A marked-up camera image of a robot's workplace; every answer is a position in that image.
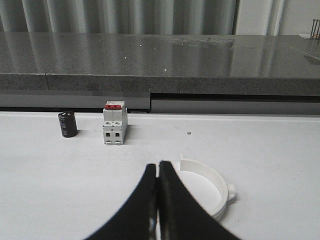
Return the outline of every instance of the corrugated metal wall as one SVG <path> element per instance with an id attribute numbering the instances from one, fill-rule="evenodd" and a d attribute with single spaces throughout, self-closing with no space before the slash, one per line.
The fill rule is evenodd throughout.
<path id="1" fill-rule="evenodd" d="M 0 31 L 231 34 L 236 0 L 0 0 Z"/>

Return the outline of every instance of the granite countertop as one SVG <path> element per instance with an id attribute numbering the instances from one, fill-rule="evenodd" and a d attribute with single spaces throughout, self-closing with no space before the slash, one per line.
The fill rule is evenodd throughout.
<path id="1" fill-rule="evenodd" d="M 320 96 L 299 36 L 0 32 L 1 91 Z"/>

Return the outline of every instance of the black capacitor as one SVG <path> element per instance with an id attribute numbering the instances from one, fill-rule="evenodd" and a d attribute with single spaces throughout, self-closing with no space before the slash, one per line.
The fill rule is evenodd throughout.
<path id="1" fill-rule="evenodd" d="M 61 133 L 65 138 L 72 138 L 77 135 L 77 124 L 75 119 L 75 112 L 73 111 L 63 111 L 58 114 Z"/>

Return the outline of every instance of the miniature circuit breaker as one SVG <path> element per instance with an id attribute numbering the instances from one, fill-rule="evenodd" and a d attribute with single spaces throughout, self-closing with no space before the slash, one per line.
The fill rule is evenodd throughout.
<path id="1" fill-rule="evenodd" d="M 123 144 L 128 126 L 128 113 L 125 102 L 107 101 L 103 109 L 103 118 L 104 144 Z"/>

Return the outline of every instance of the white tabletop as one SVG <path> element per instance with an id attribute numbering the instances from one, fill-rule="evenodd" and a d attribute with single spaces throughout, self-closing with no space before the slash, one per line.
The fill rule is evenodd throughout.
<path id="1" fill-rule="evenodd" d="M 0 112 L 0 239 L 78 240 L 125 202 L 146 164 L 179 155 L 235 185 L 221 224 L 243 240 L 318 240 L 317 117 L 129 114 L 124 145 L 104 145 L 102 113 L 76 113 L 63 138 L 57 113 Z M 204 206 L 217 190 L 179 172 Z"/>

